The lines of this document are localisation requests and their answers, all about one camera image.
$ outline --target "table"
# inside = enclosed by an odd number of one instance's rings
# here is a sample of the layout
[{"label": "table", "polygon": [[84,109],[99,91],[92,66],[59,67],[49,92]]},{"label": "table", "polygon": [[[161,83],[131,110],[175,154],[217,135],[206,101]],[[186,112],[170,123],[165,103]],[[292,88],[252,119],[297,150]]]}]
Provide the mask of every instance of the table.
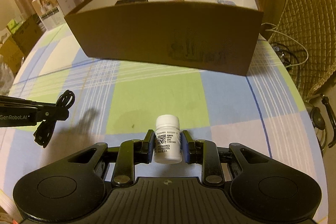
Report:
[{"label": "table", "polygon": [[[323,193],[314,219],[327,223],[326,177],[315,132],[293,81],[261,36],[244,77],[88,58],[64,24],[38,41],[10,96],[56,102],[66,89],[76,101],[68,120],[57,122],[47,148],[34,142],[36,127],[0,129],[0,206],[16,218],[12,191],[23,175],[96,142],[118,146],[142,139],[159,115],[173,114],[194,139],[222,147],[239,142],[313,177]],[[151,163],[136,165],[135,172],[200,176],[201,166]]]}]

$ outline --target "open box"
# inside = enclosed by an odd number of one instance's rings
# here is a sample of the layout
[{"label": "open box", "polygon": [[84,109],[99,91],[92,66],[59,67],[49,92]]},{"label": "open box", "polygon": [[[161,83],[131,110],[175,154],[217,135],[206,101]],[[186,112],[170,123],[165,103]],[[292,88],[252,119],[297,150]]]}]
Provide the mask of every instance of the open box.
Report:
[{"label": "open box", "polygon": [[65,20],[85,54],[246,75],[258,0],[86,0]]}]

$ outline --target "white bottle cap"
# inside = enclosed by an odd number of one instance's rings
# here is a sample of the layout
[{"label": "white bottle cap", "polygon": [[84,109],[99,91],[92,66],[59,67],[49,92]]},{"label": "white bottle cap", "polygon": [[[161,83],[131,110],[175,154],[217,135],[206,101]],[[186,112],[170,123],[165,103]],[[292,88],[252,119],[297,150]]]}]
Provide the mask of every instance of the white bottle cap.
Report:
[{"label": "white bottle cap", "polygon": [[178,117],[174,115],[161,115],[156,119],[156,130],[161,127],[174,127],[180,129],[180,121]]}]

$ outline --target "qr code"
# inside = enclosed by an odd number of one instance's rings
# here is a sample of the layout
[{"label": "qr code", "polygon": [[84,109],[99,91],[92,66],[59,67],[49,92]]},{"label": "qr code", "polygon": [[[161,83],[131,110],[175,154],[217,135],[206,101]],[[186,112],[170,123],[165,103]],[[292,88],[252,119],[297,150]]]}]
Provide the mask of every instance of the qr code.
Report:
[{"label": "qr code", "polygon": [[157,137],[157,144],[166,143],[166,134]]}]

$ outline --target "ribbed black surface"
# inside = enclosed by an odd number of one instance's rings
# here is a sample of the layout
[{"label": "ribbed black surface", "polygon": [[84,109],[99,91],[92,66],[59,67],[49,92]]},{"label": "ribbed black surface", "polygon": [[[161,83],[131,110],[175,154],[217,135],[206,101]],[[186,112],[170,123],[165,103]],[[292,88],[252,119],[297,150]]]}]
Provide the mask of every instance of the ribbed black surface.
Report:
[{"label": "ribbed black surface", "polygon": [[[22,224],[36,222],[25,220]],[[107,201],[73,224],[257,224],[238,212],[219,189],[197,178],[139,178],[128,188],[112,191]],[[302,224],[313,224],[312,220]]]}]

